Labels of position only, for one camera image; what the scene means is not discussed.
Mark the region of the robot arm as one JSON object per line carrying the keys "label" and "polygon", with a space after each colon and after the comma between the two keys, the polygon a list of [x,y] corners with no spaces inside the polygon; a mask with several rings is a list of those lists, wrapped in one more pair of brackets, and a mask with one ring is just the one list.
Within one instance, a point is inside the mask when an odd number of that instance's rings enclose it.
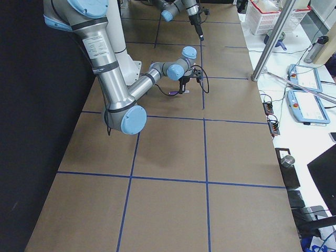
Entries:
{"label": "robot arm", "polygon": [[142,76],[141,62],[133,61],[125,46],[117,1],[44,1],[45,24],[78,35],[105,102],[103,118],[109,129],[137,134],[146,124],[138,100],[162,77],[177,81],[193,69],[197,51],[186,46],[173,62],[155,62]]}
{"label": "robot arm", "polygon": [[204,40],[204,35],[201,27],[201,13],[202,10],[195,0],[175,0],[172,3],[168,3],[164,0],[152,0],[150,4],[160,10],[161,16],[166,22],[170,22],[174,17],[186,11],[191,25],[195,27],[196,33],[200,41]]}

